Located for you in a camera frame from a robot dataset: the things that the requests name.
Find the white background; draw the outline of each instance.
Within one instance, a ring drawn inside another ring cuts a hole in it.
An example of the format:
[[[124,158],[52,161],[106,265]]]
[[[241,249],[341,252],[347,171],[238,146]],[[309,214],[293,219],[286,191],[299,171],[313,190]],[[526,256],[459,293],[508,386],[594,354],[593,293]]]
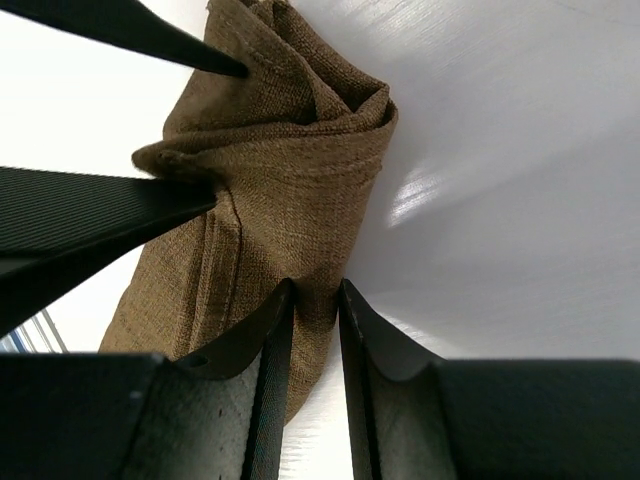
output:
[[[200,35],[205,2],[148,0]],[[296,0],[401,121],[349,277],[449,357],[640,358],[640,4]],[[139,175],[188,69],[0,15],[0,164]],[[49,311],[94,350],[138,252]],[[337,343],[281,478],[350,478]]]

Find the fabric fold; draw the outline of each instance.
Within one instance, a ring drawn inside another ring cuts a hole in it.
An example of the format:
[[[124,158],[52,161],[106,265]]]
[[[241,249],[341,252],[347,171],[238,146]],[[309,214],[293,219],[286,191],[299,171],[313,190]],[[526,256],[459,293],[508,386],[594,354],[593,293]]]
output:
[[[336,291],[397,122],[383,82],[329,47],[283,0],[215,0],[204,41],[248,79],[195,71],[163,140],[133,154],[160,178],[208,181],[216,207],[145,245],[101,351],[179,358],[298,290],[287,418],[318,380]]]

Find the brown fabric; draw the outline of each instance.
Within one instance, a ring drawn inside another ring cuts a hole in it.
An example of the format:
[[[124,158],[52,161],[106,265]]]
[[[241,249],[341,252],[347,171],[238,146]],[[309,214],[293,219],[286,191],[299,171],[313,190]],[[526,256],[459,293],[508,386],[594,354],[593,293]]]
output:
[[[144,247],[101,351],[181,357],[291,277],[290,419],[321,373],[335,293],[397,112],[387,85],[283,0],[216,0],[209,10],[205,42],[244,62],[250,78],[194,72],[164,140],[133,162],[158,177],[210,178],[218,204]]]

